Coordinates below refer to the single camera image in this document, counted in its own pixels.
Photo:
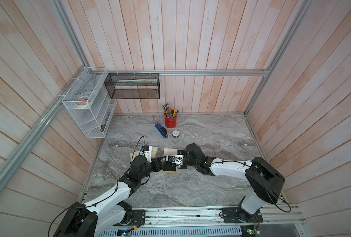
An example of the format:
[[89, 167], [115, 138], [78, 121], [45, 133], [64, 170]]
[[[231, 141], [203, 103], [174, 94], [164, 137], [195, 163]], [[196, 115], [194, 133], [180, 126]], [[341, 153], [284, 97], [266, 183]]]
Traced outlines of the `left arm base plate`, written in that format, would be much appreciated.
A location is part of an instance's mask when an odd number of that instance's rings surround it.
[[123, 216], [123, 220], [118, 222], [118, 226], [143, 226], [145, 224], [146, 210], [134, 209], [127, 211]]

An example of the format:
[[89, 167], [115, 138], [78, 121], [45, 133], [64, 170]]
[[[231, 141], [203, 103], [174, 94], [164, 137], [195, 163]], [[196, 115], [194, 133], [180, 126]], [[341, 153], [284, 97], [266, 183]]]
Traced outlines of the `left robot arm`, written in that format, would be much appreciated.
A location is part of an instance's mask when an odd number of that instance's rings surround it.
[[135, 157], [130, 168], [109, 191], [85, 204], [75, 202], [62, 211], [65, 215], [61, 223], [53, 234], [48, 230], [48, 236], [97, 237], [115, 224], [133, 222], [132, 206], [125, 200], [144, 184], [144, 178], [163, 169], [163, 159], [149, 162], [145, 156]]

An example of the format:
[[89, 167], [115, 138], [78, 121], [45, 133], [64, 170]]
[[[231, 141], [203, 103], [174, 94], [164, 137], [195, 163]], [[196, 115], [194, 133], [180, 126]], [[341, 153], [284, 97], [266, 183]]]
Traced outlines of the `large cream jewelry box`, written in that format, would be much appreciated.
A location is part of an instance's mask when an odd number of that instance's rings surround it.
[[163, 155], [166, 156], [163, 164], [163, 173], [176, 174], [177, 164], [172, 162], [172, 159], [168, 158], [168, 156], [178, 155], [178, 150], [176, 148], [164, 148]]

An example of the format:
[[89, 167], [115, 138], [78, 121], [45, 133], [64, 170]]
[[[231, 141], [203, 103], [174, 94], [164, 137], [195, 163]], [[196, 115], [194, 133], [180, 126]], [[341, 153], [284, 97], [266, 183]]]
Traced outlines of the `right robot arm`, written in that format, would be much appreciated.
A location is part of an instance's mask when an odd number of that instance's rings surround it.
[[285, 178], [263, 158], [229, 161], [207, 157], [195, 143], [178, 153], [184, 155], [183, 163], [186, 166], [194, 167], [203, 175], [230, 176], [248, 181], [253, 191], [241, 200], [239, 212], [254, 215], [266, 203], [277, 206]]

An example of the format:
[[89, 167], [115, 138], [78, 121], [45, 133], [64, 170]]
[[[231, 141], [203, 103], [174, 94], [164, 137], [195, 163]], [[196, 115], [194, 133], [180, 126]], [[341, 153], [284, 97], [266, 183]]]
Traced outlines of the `small cream jewelry box front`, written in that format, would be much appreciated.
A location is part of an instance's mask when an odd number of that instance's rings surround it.
[[135, 151], [134, 153], [130, 153], [129, 158], [131, 159], [131, 161], [133, 161], [135, 159], [136, 156], [141, 155], [141, 151]]

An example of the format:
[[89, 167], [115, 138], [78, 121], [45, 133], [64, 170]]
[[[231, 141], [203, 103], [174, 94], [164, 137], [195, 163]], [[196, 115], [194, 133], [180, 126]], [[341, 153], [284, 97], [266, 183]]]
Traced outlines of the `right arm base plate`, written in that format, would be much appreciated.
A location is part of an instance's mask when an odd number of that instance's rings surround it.
[[224, 223], [262, 223], [263, 217], [260, 209], [254, 214], [249, 214], [241, 207], [225, 207], [221, 209]]

